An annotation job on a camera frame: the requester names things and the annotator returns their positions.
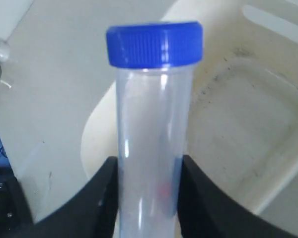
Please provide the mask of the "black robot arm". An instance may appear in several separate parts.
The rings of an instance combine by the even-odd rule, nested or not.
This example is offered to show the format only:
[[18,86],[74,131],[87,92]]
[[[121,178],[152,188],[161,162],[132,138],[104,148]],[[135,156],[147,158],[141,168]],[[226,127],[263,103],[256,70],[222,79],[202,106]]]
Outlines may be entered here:
[[[289,238],[291,234],[247,211],[185,155],[177,203],[184,238]],[[0,238],[111,238],[118,212],[118,165],[109,157],[62,207],[34,223],[18,180],[0,188]]]

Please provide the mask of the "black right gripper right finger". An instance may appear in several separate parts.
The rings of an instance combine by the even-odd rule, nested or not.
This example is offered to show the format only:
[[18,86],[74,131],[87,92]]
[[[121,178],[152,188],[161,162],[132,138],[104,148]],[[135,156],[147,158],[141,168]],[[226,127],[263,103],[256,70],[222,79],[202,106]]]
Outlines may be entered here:
[[177,214],[184,238],[293,238],[252,214],[183,156]]

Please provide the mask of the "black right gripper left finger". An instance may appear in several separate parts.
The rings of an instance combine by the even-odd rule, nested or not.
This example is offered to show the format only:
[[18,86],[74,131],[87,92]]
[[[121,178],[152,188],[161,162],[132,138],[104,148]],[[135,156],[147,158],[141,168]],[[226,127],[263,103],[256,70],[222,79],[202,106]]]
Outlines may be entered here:
[[111,238],[118,212],[118,163],[105,160],[73,198],[48,217],[16,232],[16,238]]

